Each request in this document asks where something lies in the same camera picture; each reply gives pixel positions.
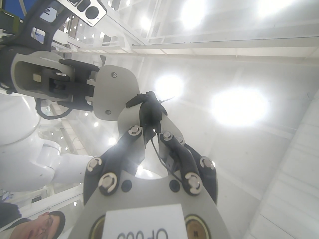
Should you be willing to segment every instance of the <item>black hair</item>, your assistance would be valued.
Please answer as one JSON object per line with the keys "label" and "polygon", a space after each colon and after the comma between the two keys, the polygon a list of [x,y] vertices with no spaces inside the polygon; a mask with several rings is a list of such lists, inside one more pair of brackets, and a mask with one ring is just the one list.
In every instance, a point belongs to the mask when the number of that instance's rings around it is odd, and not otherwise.
{"label": "black hair", "polygon": [[53,216],[58,216],[60,218],[59,226],[57,228],[56,233],[54,234],[54,236],[52,238],[52,239],[57,239],[60,236],[60,234],[62,233],[63,229],[64,229],[65,215],[61,211],[53,211],[53,212],[51,212],[49,214],[53,215]]}

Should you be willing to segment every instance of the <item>white label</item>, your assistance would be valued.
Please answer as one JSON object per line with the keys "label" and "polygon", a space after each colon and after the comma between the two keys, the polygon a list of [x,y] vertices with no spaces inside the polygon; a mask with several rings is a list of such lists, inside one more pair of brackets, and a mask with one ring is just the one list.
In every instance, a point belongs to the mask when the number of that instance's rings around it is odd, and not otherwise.
{"label": "white label", "polygon": [[108,211],[102,239],[186,239],[180,204]]}
{"label": "white label", "polygon": [[52,23],[57,18],[57,11],[52,7],[45,9],[44,13],[40,16],[42,19]]}

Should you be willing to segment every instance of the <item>silver rivet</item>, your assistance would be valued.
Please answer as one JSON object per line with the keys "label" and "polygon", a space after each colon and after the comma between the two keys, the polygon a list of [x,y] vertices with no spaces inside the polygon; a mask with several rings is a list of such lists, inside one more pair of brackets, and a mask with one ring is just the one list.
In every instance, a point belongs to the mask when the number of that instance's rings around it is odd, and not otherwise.
{"label": "silver rivet", "polygon": [[98,187],[102,187],[107,190],[108,193],[114,190],[117,184],[117,177],[113,172],[104,174],[98,183]]}
{"label": "silver rivet", "polygon": [[173,134],[169,131],[164,131],[163,137],[165,141],[171,140],[173,138]]}
{"label": "silver rivet", "polygon": [[206,156],[201,157],[199,163],[202,166],[202,168],[207,167],[211,168],[212,170],[215,168],[215,163],[209,157]]}
{"label": "silver rivet", "polygon": [[187,173],[185,178],[188,180],[188,184],[190,185],[189,191],[192,194],[199,194],[203,188],[203,182],[201,178],[194,172]]}
{"label": "silver rivet", "polygon": [[97,165],[101,165],[101,164],[102,164],[101,158],[95,157],[89,161],[86,168],[89,172],[92,172]]}
{"label": "silver rivet", "polygon": [[139,132],[140,132],[140,130],[141,130],[141,128],[139,127],[139,126],[134,126],[134,127],[132,127],[130,130],[129,130],[129,134],[131,135],[131,136],[135,136],[135,135],[138,135],[139,134]]}

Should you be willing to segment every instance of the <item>ceiling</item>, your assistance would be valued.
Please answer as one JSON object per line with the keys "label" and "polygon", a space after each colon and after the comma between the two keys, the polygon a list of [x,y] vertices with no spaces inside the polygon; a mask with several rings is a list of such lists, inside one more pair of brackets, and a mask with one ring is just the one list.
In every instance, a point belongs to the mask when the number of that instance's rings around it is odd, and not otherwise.
{"label": "ceiling", "polygon": [[[259,0],[205,0],[205,16],[191,30],[185,30],[180,19],[186,0],[130,0],[130,6],[126,6],[126,1],[121,0],[119,9],[112,13],[130,28],[129,32],[147,41],[150,39],[153,44],[319,36],[319,0],[296,0],[264,18],[258,16]],[[149,31],[142,30],[140,26],[143,15],[147,15],[152,23]],[[98,27],[78,27],[77,30],[87,37],[93,30],[100,32]],[[112,37],[111,41],[119,40],[118,36]],[[88,46],[83,50],[89,49],[87,41],[82,40]],[[92,44],[95,44],[94,47],[102,46],[98,35],[90,41],[90,46]],[[293,58],[301,48],[300,45],[296,50],[285,50],[274,46],[262,56],[280,55],[285,51],[286,57]],[[307,54],[314,53],[317,48],[314,46]],[[73,54],[72,58],[100,66],[103,64],[100,54],[82,51]],[[163,75],[180,77],[183,81],[182,95],[163,105],[169,118],[183,133],[186,143],[215,161],[219,178],[218,209],[232,237],[243,238],[319,89],[316,61],[296,64],[292,58],[267,61],[256,57],[250,61],[237,61],[136,54],[124,56],[117,52],[104,55],[107,57],[105,64],[130,69],[143,93],[156,91],[155,82]],[[212,115],[213,97],[236,87],[256,89],[267,100],[265,116],[251,126],[224,126]],[[93,155],[102,154],[110,147],[107,140],[118,136],[116,123],[100,121],[94,114],[85,116],[84,112],[74,112],[74,116],[76,134]],[[142,164],[145,169],[159,175],[166,174],[149,145]]]}

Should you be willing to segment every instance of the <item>robotic hand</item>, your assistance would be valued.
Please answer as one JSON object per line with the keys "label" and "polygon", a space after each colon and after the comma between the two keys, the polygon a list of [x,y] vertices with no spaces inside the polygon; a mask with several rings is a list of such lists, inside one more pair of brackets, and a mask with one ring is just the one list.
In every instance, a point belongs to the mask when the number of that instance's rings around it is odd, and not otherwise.
{"label": "robotic hand", "polygon": [[[53,1],[60,4],[59,14],[48,23],[41,15]],[[90,26],[106,14],[99,0],[39,0],[26,15],[19,33],[0,43],[0,87],[7,94],[35,97],[36,109],[46,119],[79,109],[94,111],[102,120],[118,121],[118,143],[87,165],[85,208],[69,238],[101,238],[108,211],[173,204],[181,205],[189,239],[230,238],[216,208],[214,163],[185,143],[155,94],[140,94],[134,74],[125,68],[98,68],[51,52],[53,35],[71,11]],[[34,28],[45,32],[43,43],[32,37]],[[60,116],[47,117],[41,111],[43,99],[69,109]],[[155,135],[159,152],[153,143]],[[163,179],[135,177],[149,140],[169,172]],[[128,237],[120,234],[118,239]]]}

